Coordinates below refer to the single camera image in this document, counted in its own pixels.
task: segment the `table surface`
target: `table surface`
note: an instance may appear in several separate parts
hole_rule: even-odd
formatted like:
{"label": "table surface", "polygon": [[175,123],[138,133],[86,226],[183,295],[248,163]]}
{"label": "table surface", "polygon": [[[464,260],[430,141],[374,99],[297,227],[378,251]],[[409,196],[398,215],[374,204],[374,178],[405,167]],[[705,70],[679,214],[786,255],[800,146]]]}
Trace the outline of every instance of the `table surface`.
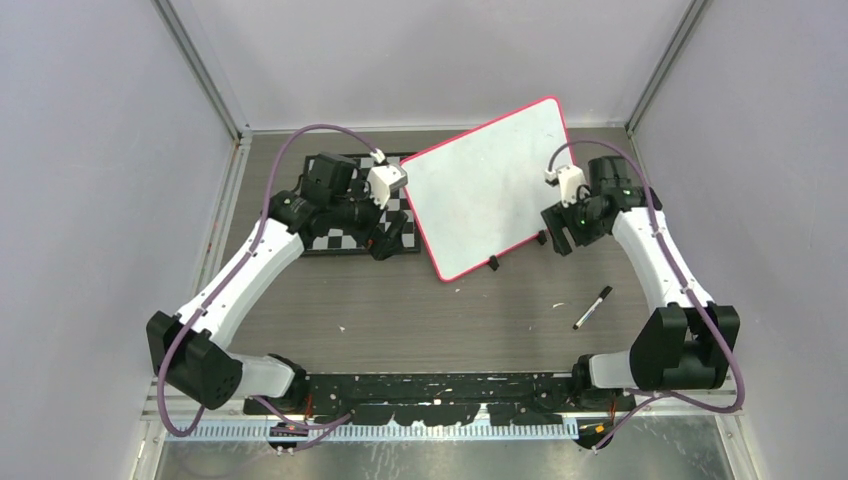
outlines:
{"label": "table surface", "polygon": [[[381,132],[385,152],[420,151],[457,131]],[[572,129],[630,151],[621,128]],[[285,135],[257,135],[239,190],[225,259],[244,242],[261,206],[271,162]],[[306,155],[364,152],[335,133],[307,134],[283,161],[276,188],[292,188]],[[574,147],[578,165],[609,154]],[[560,257],[529,243],[442,283],[426,252],[376,262],[369,256],[300,258],[265,292],[237,332],[233,352],[277,353],[311,372],[570,371],[586,353],[629,348],[648,317],[624,251],[611,238]],[[579,331],[574,321],[605,285],[614,291]]]}

